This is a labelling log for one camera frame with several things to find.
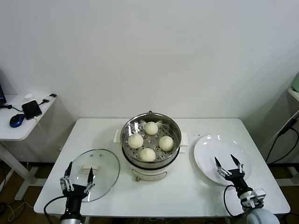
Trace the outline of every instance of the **shelf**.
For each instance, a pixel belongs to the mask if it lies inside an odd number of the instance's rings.
[[[299,101],[299,92],[293,91],[291,88],[288,89],[288,92],[297,100]]]

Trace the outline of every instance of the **smartphone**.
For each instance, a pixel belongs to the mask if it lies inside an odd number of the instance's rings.
[[[22,108],[25,114],[25,118],[27,120],[33,119],[34,117],[37,117],[42,114],[42,111],[39,108],[39,105],[37,104],[36,100],[23,104]]]

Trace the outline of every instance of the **robotic arm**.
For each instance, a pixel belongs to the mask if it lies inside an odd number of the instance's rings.
[[[88,196],[93,183],[93,169],[90,168],[87,178],[87,185],[72,184],[70,181],[72,162],[64,173],[64,177],[60,178],[60,186],[64,196],[66,196],[66,204],[64,214],[60,217],[61,224],[80,224],[82,216],[80,208],[82,200]]]
[[[244,165],[237,158],[230,155],[237,166],[236,169],[224,169],[215,157],[217,172],[227,181],[231,181],[241,201],[244,215],[247,215],[247,224],[279,224],[279,220],[268,210],[262,209],[266,193],[263,189],[254,190],[248,187],[244,180]]]

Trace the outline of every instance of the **glass lid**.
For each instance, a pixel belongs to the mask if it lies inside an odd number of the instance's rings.
[[[93,149],[78,156],[72,163],[70,180],[73,184],[86,186],[90,168],[93,168],[93,183],[83,202],[92,202],[108,193],[120,174],[120,163],[114,153],[106,149]]]

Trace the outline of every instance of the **wooden floor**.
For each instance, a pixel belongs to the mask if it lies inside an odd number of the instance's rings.
[[[4,163],[1,163],[1,165],[4,168],[5,173],[7,174],[10,168]],[[40,166],[39,170],[37,171],[36,177],[47,178],[52,167],[53,167],[52,165]],[[284,168],[272,168],[271,171],[276,178],[290,177],[289,172]],[[0,169],[0,182],[3,180],[3,178],[4,176]],[[22,178],[16,173],[14,173],[13,176],[10,178],[10,180],[7,182],[2,194],[0,195],[0,202],[5,202],[7,204],[12,203],[14,201],[14,196],[17,193],[22,182],[23,182]],[[34,206],[34,203],[37,200],[41,190],[42,190],[41,187],[30,187],[24,197],[24,201],[29,203],[31,206]],[[282,188],[282,191],[291,206],[291,212],[299,214],[299,187],[284,187]],[[12,204],[12,207],[13,209],[16,209],[21,204],[22,202],[16,202]],[[22,210],[23,207],[17,210],[15,213],[15,217],[18,217],[22,212]],[[7,208],[5,212],[2,215],[0,215],[0,224],[9,223],[8,217],[10,213],[11,210]],[[281,216],[279,217],[279,219],[281,219],[281,224],[299,223],[299,217],[293,215],[289,215],[287,217]],[[51,217],[51,220],[54,224],[59,223],[59,219],[56,217]],[[102,218],[91,218],[90,224],[165,224],[167,221],[170,220],[171,219],[151,221],[149,219],[142,219],[142,218],[138,219],[138,218],[103,218],[102,217]],[[203,223],[204,224],[225,224],[226,223],[223,218],[205,218],[205,220],[201,218],[188,218],[188,219],[182,218],[180,220],[184,224],[203,224]],[[169,222],[169,224],[179,224],[181,223],[180,220],[173,219]],[[16,219],[13,223],[14,224],[25,224],[25,223],[47,224],[48,220],[44,215],[36,214],[32,208],[26,206],[22,215],[18,219]]]

